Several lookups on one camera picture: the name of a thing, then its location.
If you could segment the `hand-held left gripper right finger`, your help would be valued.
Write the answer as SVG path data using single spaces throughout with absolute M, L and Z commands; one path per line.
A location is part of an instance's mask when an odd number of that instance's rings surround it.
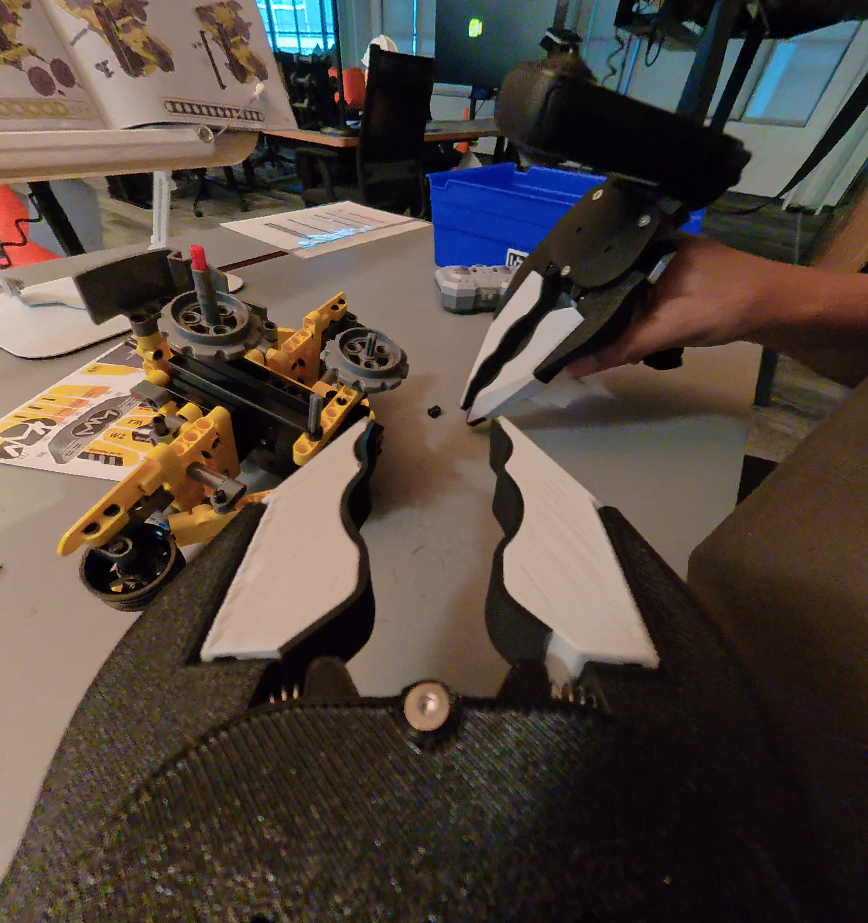
M 592 493 L 505 417 L 490 428 L 501 531 L 486 592 L 489 640 L 556 688 L 595 670 L 657 677 L 660 656 Z

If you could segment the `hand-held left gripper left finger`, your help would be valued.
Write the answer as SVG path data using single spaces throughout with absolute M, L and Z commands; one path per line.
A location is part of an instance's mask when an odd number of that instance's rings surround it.
M 270 493 L 200 649 L 202 662 L 278 661 L 300 682 L 316 657 L 354 657 L 374 625 L 369 553 L 359 528 L 377 425 L 362 418 Z

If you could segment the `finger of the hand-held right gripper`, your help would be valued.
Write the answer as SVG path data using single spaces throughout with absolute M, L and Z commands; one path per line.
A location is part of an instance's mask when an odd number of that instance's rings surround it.
M 583 322 L 577 308 L 554 309 L 535 328 L 533 335 L 518 354 L 506 361 L 496 377 L 481 388 L 466 416 L 476 425 L 493 416 L 508 412 L 520 400 L 529 399 L 543 389 L 535 370 Z
M 466 381 L 462 410 L 497 410 L 533 382 L 526 367 L 533 361 L 524 360 L 522 370 L 514 371 L 510 358 L 535 329 L 543 283 L 530 271 L 493 318 Z

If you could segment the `yellow black toy vehicle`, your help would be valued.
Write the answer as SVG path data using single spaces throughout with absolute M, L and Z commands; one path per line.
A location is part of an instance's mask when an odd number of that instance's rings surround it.
M 139 612 L 248 503 L 242 465 L 286 479 L 348 424 L 368 397 L 408 375 L 404 349 L 363 326 L 344 294 L 279 328 L 229 291 L 201 246 L 156 249 L 74 278 L 96 325 L 125 317 L 144 377 L 130 391 L 151 419 L 144 460 L 61 538 L 83 550 L 82 585 L 114 609 Z

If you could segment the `person's right forearm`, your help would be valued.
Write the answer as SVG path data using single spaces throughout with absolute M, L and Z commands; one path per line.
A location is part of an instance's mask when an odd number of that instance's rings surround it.
M 858 385 L 868 376 L 868 274 L 767 265 L 749 341 Z

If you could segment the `person's right hand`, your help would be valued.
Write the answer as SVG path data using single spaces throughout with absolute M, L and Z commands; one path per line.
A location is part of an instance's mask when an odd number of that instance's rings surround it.
M 703 237 L 683 235 L 639 315 L 611 344 L 574 360 L 577 379 L 672 349 L 744 340 L 773 264 Z

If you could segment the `blue plastic bin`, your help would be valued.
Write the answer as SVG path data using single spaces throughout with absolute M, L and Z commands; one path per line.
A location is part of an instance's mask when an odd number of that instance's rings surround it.
M 428 176 L 439 267 L 516 269 L 603 176 L 512 163 Z

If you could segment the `dark computer monitor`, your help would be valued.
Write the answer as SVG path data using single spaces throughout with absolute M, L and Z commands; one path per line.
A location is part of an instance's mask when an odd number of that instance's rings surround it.
M 555 1 L 439 1 L 436 82 L 494 89 L 518 63 L 537 59 Z

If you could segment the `black office chair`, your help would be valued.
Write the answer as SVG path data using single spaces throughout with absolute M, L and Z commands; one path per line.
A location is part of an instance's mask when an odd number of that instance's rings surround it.
M 364 204 L 422 216 L 423 154 L 434 81 L 432 58 L 371 45 L 357 152 Z

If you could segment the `person's brown sweater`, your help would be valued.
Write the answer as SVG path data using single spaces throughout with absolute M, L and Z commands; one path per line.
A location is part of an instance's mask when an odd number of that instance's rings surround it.
M 868 377 L 693 552 L 805 790 L 842 921 L 868 921 Z

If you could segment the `brown wooden beam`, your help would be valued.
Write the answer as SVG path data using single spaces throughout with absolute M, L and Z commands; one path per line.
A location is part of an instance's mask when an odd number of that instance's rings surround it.
M 817 243 L 810 266 L 822 271 L 851 273 L 868 262 L 868 182 L 854 202 L 838 210 Z

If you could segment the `yellow sticker sheet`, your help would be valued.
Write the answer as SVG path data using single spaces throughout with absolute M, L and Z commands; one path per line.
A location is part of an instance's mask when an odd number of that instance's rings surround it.
M 152 448 L 143 378 L 131 339 L 83 364 L 0 419 L 0 464 L 119 482 Z

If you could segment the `grid pane window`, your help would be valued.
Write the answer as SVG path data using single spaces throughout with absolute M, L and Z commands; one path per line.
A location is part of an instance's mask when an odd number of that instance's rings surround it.
M 335 47 L 331 1 L 257 1 L 274 52 L 327 53 Z

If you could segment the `building instruction booklet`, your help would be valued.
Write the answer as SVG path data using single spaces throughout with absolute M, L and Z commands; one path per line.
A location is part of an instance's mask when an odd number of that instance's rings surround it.
M 257 4 L 0 1 L 0 132 L 296 121 Z

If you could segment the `orange traffic cone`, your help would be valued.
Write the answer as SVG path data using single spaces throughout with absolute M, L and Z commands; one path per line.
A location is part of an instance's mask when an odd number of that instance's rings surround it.
M 0 267 L 2 270 L 59 259 L 58 254 L 32 240 L 29 227 L 35 221 L 18 194 L 10 187 L 0 184 Z

